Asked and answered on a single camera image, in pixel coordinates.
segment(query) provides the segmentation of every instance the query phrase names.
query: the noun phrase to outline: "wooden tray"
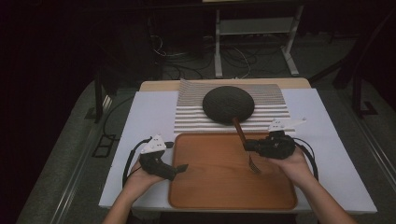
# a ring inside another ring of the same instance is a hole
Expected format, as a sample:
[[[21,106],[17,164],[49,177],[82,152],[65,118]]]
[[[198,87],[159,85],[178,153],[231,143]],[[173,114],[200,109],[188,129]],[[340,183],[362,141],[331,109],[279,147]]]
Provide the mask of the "wooden tray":
[[[247,139],[267,133],[246,133]],[[282,170],[250,152],[257,167],[248,166],[248,154],[237,133],[182,133],[175,140],[173,165],[188,164],[171,183],[169,203],[190,209],[290,210],[297,204],[294,187]]]

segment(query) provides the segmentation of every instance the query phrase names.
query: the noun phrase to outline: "striped mat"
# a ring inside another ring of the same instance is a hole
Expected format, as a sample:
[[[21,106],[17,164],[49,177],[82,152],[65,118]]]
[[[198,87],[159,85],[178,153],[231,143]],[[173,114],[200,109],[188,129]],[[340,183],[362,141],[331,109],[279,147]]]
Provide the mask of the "striped mat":
[[[219,124],[208,118],[202,108],[205,95],[222,84],[192,83],[181,79],[177,99],[175,133],[235,133],[233,125]],[[268,130],[274,119],[289,119],[290,113],[276,84],[233,84],[247,91],[253,98],[255,108],[252,116],[241,122],[245,133],[262,133]],[[286,134],[294,129],[285,130]]]

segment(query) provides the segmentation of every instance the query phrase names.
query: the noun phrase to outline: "table edge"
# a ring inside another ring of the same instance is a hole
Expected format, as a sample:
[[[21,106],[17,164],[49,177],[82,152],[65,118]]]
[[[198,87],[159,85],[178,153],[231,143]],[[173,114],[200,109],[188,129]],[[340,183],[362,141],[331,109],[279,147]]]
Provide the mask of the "table edge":
[[[276,84],[280,89],[311,89],[311,85],[304,77],[281,78],[249,78],[249,79],[199,79],[189,80],[195,83],[212,84]],[[178,91],[180,80],[145,81],[140,91]]]

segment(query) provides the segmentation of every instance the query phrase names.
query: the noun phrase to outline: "controller cable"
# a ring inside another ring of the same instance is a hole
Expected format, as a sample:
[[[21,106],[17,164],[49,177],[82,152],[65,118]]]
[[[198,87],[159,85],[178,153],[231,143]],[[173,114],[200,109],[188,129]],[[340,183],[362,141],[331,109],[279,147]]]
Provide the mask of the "controller cable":
[[[124,185],[126,183],[126,180],[128,179],[129,175],[132,175],[135,171],[137,171],[138,169],[141,168],[141,167],[137,168],[136,170],[132,171],[128,175],[129,167],[131,166],[131,162],[132,162],[132,159],[134,158],[134,154],[136,153],[136,150],[140,147],[140,145],[142,145],[143,143],[148,143],[151,139],[152,139],[152,137],[140,141],[134,147],[134,149],[132,149],[131,152],[129,153],[129,157],[128,157],[128,160],[126,161],[125,168],[124,168],[124,173],[123,173],[123,176],[122,176],[122,187],[124,187]]]
[[[305,143],[305,144],[309,147],[309,149],[311,150],[312,154],[308,151],[308,149],[306,149],[305,146],[303,146],[303,145],[298,144],[298,143],[295,142],[295,145],[296,145],[297,147],[299,147],[299,148],[303,151],[303,153],[305,154],[305,156],[308,158],[308,160],[309,160],[309,162],[311,163],[311,166],[312,166],[312,172],[314,173],[314,177],[315,177],[315,179],[316,179],[317,181],[319,181],[319,177],[318,177],[318,167],[317,167],[317,163],[315,162],[315,153],[314,153],[314,149],[313,149],[311,146],[309,146],[309,144],[308,144],[307,142],[305,142],[304,140],[302,140],[302,139],[300,139],[300,138],[293,138],[293,139]]]

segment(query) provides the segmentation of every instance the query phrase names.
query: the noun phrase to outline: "black round lid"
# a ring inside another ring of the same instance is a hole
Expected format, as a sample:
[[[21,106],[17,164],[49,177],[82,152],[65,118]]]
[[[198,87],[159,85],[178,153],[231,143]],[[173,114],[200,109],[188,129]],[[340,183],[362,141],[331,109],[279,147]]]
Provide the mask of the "black round lid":
[[[222,86],[206,94],[202,107],[210,119],[231,124],[233,118],[238,118],[239,121],[250,118],[254,111],[254,100],[240,88]]]

